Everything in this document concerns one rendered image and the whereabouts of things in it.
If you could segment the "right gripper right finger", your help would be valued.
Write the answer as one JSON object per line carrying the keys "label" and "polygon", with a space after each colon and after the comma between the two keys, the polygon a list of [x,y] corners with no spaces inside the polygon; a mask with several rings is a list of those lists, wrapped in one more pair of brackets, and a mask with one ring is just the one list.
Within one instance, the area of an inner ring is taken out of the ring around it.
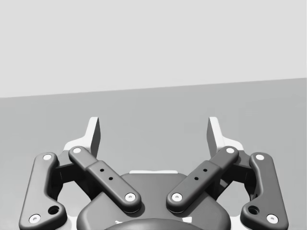
{"label": "right gripper right finger", "polygon": [[239,216],[244,227],[288,230],[289,221],[273,158],[262,152],[247,155],[240,142],[223,136],[217,117],[208,119],[207,143],[211,158],[167,194],[167,209],[182,213],[202,194],[217,199],[232,182],[239,182],[244,184],[250,198]]}

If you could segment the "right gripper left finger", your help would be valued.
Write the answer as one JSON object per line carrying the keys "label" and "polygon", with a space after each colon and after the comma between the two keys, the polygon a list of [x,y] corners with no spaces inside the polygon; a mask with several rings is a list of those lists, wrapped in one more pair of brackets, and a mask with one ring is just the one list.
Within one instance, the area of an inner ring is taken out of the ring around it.
{"label": "right gripper left finger", "polygon": [[91,199],[104,192],[125,213],[142,207],[141,195],[97,157],[101,132],[98,117],[91,117],[83,137],[65,144],[57,156],[47,152],[34,159],[19,219],[20,230],[56,230],[67,222],[66,208],[58,201],[65,183],[77,181]]}

